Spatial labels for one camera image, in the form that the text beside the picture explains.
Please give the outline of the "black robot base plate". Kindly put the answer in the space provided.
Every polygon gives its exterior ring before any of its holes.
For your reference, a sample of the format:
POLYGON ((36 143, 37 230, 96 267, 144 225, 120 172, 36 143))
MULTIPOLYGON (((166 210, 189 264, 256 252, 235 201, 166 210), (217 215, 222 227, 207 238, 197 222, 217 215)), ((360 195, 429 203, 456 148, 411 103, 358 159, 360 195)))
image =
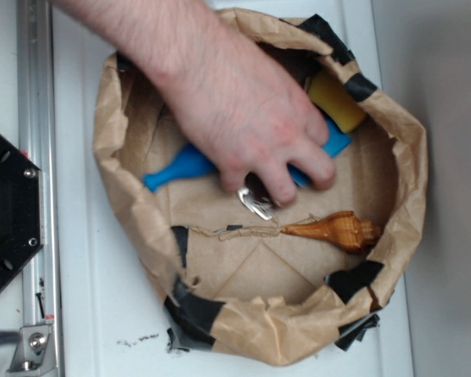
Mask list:
POLYGON ((42 247, 40 177, 0 134, 0 294, 42 247))

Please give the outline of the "bare human hand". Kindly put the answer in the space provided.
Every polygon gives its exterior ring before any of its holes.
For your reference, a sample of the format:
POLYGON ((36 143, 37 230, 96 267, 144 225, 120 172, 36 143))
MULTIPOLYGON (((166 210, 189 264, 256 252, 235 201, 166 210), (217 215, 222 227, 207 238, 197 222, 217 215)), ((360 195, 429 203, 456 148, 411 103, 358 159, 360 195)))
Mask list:
POLYGON ((336 177, 322 150, 324 118, 287 71, 254 42, 223 25, 196 26, 193 42, 178 49, 178 68, 157 87, 184 135, 220 171, 221 187, 235 192, 256 174, 279 205, 297 189, 289 165, 315 189, 336 177))

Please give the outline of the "bare hairy forearm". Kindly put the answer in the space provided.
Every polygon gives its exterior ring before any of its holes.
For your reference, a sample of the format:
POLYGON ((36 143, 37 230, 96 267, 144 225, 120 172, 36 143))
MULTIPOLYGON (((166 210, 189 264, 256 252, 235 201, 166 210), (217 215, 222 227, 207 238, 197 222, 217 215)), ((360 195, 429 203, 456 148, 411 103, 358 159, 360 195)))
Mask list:
POLYGON ((188 77, 224 25, 204 1, 54 1, 159 86, 188 77))

